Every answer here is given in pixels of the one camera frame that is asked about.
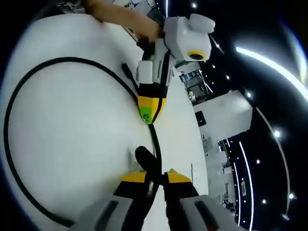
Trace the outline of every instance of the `black cable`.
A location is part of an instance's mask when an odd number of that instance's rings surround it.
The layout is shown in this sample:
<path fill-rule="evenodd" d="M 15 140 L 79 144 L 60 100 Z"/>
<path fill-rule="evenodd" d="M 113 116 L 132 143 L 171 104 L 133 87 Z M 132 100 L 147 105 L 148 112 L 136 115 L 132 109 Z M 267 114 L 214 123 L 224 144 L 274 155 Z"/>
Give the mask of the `black cable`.
<path fill-rule="evenodd" d="M 131 70 L 129 69 L 128 65 L 126 63 L 122 63 L 121 65 L 122 67 L 122 71 L 124 72 L 124 74 L 126 75 L 126 77 L 131 81 L 131 83 L 134 85 L 134 88 L 136 90 L 137 93 L 139 93 L 139 88 L 138 88 L 138 85 L 137 83 L 135 82 L 134 80 L 134 77 L 133 77 L 133 73 L 131 72 Z"/>
<path fill-rule="evenodd" d="M 81 64 L 87 64 L 87 65 L 91 65 L 94 67 L 97 67 L 98 69 L 101 69 L 102 71 L 106 72 L 107 74 L 109 74 L 111 77 L 113 77 L 119 84 L 121 84 L 126 91 L 131 95 L 131 97 L 133 98 L 133 100 L 135 101 L 136 105 L 138 105 L 138 99 L 137 96 L 134 94 L 134 92 L 129 88 L 129 86 L 119 77 L 117 76 L 113 71 L 111 71 L 110 69 L 108 69 L 107 67 L 95 62 L 95 61 L 91 61 L 88 59 L 82 59 L 82 58 L 76 58 L 76 57 L 61 57 L 61 58 L 56 58 L 56 59 L 51 59 L 48 60 L 46 62 L 43 62 L 39 65 L 37 65 L 36 67 L 34 67 L 32 70 L 30 70 L 17 84 L 15 90 L 13 91 L 13 94 L 10 98 L 8 107 L 6 109 L 6 114 L 5 114 L 5 118 L 4 118 L 4 128 L 3 128 L 3 136 L 4 136 L 4 148 L 5 148 L 5 152 L 6 152 L 6 158 L 9 164 L 9 167 L 11 169 L 11 172 L 13 174 L 13 177 L 16 180 L 16 183 L 18 184 L 19 188 L 21 189 L 21 191 L 24 193 L 24 195 L 26 196 L 26 198 L 34 205 L 35 208 L 37 208 L 42 214 L 44 214 L 45 216 L 47 216 L 48 218 L 50 218 L 51 220 L 53 220 L 54 222 L 57 222 L 63 226 L 66 227 L 71 227 L 74 222 L 69 220 L 69 219 L 65 219 L 62 217 L 59 217 L 58 215 L 48 211 L 46 208 L 44 208 L 32 195 L 31 193 L 28 191 L 28 189 L 25 187 L 25 185 L 23 184 L 23 182 L 21 181 L 17 170 L 15 168 L 12 156 L 11 156 L 11 151 L 10 151 L 10 146 L 9 146 L 9 121 L 10 121 L 10 115 L 11 115 L 11 111 L 12 111 L 12 107 L 13 107 L 13 103 L 18 95 L 18 92 L 20 91 L 20 89 L 22 88 L 22 86 L 38 71 L 42 70 L 45 67 L 54 65 L 54 64 L 59 64 L 59 63 L 66 63 L 66 62 L 73 62 L 73 63 L 81 63 Z M 161 170 L 161 152 L 160 152 L 160 147 L 159 147 L 159 142 L 158 142 L 158 138 L 157 138 L 157 134 L 154 128 L 153 124 L 149 125 L 149 129 L 150 129 L 150 133 L 152 136 L 152 140 L 154 143 L 154 147 L 155 147 L 155 152 L 156 152 L 156 158 L 158 159 L 159 163 L 160 163 L 160 170 Z M 158 190 L 158 185 L 154 185 L 154 189 L 153 189 L 153 193 L 152 193 L 152 199 L 151 199 L 151 206 L 153 204 L 155 195 L 157 193 Z"/>
<path fill-rule="evenodd" d="M 169 60 L 170 60 L 170 50 L 168 50 L 165 53 L 164 60 L 163 60 L 163 67 L 162 67 L 162 78 L 161 78 L 161 84 L 160 84 L 160 92 L 159 92 L 159 100 L 158 100 L 158 107 L 153 117 L 153 123 L 156 121 L 159 112 L 162 109 L 163 106 L 163 98 L 166 97 L 164 95 L 164 90 L 166 89 L 166 83 L 168 78 L 168 71 L 169 71 Z"/>

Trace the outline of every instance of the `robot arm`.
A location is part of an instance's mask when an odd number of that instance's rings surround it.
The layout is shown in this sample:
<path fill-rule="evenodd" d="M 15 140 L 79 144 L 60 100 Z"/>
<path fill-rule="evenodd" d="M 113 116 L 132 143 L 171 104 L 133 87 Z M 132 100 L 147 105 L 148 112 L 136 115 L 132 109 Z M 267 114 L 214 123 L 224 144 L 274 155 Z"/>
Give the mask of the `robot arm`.
<path fill-rule="evenodd" d="M 166 103 L 176 62 L 209 59 L 211 43 L 208 33 L 212 33 L 214 27 L 213 20 L 198 14 L 192 14 L 189 19 L 171 17 L 165 21 L 165 38 L 157 39 L 154 48 L 149 46 L 145 50 L 137 68 L 138 102 L 146 124 L 156 121 Z"/>
<path fill-rule="evenodd" d="M 164 187 L 170 230 L 244 231 L 230 211 L 206 195 L 199 196 L 188 177 L 173 169 L 161 175 L 157 159 L 145 147 L 135 154 L 145 171 L 124 176 L 114 194 L 92 204 L 70 231 L 142 230 L 150 210 L 148 180 Z"/>

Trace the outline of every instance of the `ceiling light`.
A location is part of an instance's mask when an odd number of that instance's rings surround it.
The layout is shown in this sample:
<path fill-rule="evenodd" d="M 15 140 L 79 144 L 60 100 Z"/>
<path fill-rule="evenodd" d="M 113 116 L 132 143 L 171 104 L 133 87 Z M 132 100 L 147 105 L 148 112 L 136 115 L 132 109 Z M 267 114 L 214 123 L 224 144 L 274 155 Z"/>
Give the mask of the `ceiling light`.
<path fill-rule="evenodd" d="M 168 3 L 168 0 L 166 0 L 166 18 L 168 18 L 168 7 L 169 7 L 169 3 Z"/>
<path fill-rule="evenodd" d="M 239 219 L 238 219 L 238 226 L 240 226 L 240 220 L 241 220 L 241 192 L 240 192 L 240 184 L 239 184 L 239 178 L 237 176 L 237 170 L 236 170 L 236 165 L 234 164 L 234 169 L 235 169 L 235 175 L 236 175 L 236 182 L 237 182 L 237 190 L 239 194 Z"/>
<path fill-rule="evenodd" d="M 245 159 L 245 163 L 246 163 L 246 167 L 247 167 L 247 172 L 248 172 L 248 178 L 249 178 L 249 183 L 250 183 L 250 193 L 251 193 L 251 218 L 250 218 L 250 225 L 249 225 L 249 231 L 251 231 L 252 229 L 252 224 L 254 222 L 254 206 L 255 206 L 255 202 L 254 202 L 254 190 L 252 187 L 252 180 L 251 180 L 251 174 L 250 174 L 250 169 L 249 169 L 249 165 L 248 165 L 248 161 L 247 161 L 247 157 L 244 151 L 244 148 L 242 146 L 242 143 L 239 142 L 241 150 L 243 152 L 243 156 Z"/>
<path fill-rule="evenodd" d="M 285 215 L 285 214 L 281 214 L 282 215 L 282 217 L 285 219 L 285 220 L 290 220 L 290 218 L 287 216 L 287 215 Z"/>
<path fill-rule="evenodd" d="M 289 195 L 289 199 L 295 199 L 295 196 L 294 196 L 294 194 L 293 194 L 293 193 L 290 193 L 290 195 Z"/>
<path fill-rule="evenodd" d="M 274 132 L 274 136 L 275 136 L 276 138 L 279 138 L 279 137 L 280 137 L 280 132 L 276 130 L 276 131 Z"/>
<path fill-rule="evenodd" d="M 278 71 L 280 74 L 282 74 L 288 81 L 291 82 L 291 84 L 304 96 L 304 98 L 306 100 L 308 100 L 308 90 L 306 89 L 306 87 L 295 77 L 293 76 L 289 71 L 287 71 L 285 68 L 283 68 L 282 66 L 280 66 L 279 64 L 275 63 L 274 61 L 259 55 L 255 52 L 252 51 L 248 51 L 246 49 L 243 48 L 236 48 L 236 51 L 245 55 L 248 55 L 250 57 L 253 57 L 257 60 L 259 60 L 260 62 L 263 62 L 264 64 L 270 66 L 271 68 L 275 69 L 276 71 Z"/>
<path fill-rule="evenodd" d="M 227 144 L 228 144 L 228 146 L 230 147 L 230 144 L 229 144 L 229 140 L 228 140 L 228 138 L 227 138 L 226 140 L 227 140 Z"/>
<path fill-rule="evenodd" d="M 208 86 L 208 84 L 205 84 L 207 86 L 207 88 L 211 91 L 211 93 L 213 93 L 212 89 Z"/>

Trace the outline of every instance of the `white wall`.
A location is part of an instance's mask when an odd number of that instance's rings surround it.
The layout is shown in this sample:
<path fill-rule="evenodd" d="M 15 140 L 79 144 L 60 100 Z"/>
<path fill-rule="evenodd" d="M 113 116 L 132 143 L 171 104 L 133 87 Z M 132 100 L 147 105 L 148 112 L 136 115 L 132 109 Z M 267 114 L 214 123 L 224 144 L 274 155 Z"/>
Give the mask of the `white wall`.
<path fill-rule="evenodd" d="M 225 178 L 222 165 L 225 164 L 225 152 L 211 152 L 206 158 L 206 169 L 208 177 L 208 195 L 215 197 L 225 193 Z"/>
<path fill-rule="evenodd" d="M 239 91 L 232 91 L 194 106 L 202 111 L 206 125 L 199 127 L 200 133 L 211 136 L 213 141 L 235 136 L 250 129 L 252 106 Z"/>
<path fill-rule="evenodd" d="M 177 68 L 178 71 L 183 72 L 185 75 L 199 69 L 200 65 L 198 64 L 198 62 L 190 62 Z"/>
<path fill-rule="evenodd" d="M 233 175 L 231 173 L 224 174 L 225 184 L 228 184 L 228 201 L 230 203 L 235 203 L 235 182 L 236 180 L 233 179 Z"/>
<path fill-rule="evenodd" d="M 148 14 L 151 11 L 151 6 L 147 2 L 147 0 L 142 0 L 138 3 L 138 5 L 134 8 L 134 10 L 139 11 L 143 14 Z"/>

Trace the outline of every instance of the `white table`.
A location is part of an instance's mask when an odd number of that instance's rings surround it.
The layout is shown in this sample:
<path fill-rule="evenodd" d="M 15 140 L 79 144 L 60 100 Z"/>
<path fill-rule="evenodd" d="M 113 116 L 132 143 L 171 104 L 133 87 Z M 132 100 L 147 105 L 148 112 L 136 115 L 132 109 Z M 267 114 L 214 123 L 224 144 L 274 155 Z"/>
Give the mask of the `white table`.
<path fill-rule="evenodd" d="M 65 56 L 94 60 L 131 86 L 120 64 L 127 63 L 135 73 L 142 53 L 122 27 L 100 24 L 89 15 L 36 21 L 9 62 L 1 89 L 1 119 L 19 80 L 46 60 Z M 179 77 L 172 79 L 155 128 L 163 171 L 174 168 L 191 177 L 192 163 L 194 185 L 200 194 L 207 194 L 199 128 Z M 0 135 L 3 167 L 21 207 L 41 230 L 66 230 L 23 195 L 8 167 Z M 51 212 L 73 220 L 89 204 L 111 194 L 130 172 L 129 148 L 143 145 L 153 150 L 147 125 L 124 88 L 102 70 L 77 63 L 47 67 L 22 87 L 10 117 L 9 142 L 18 174 L 31 194 Z M 160 188 L 143 230 L 168 230 L 165 207 Z"/>

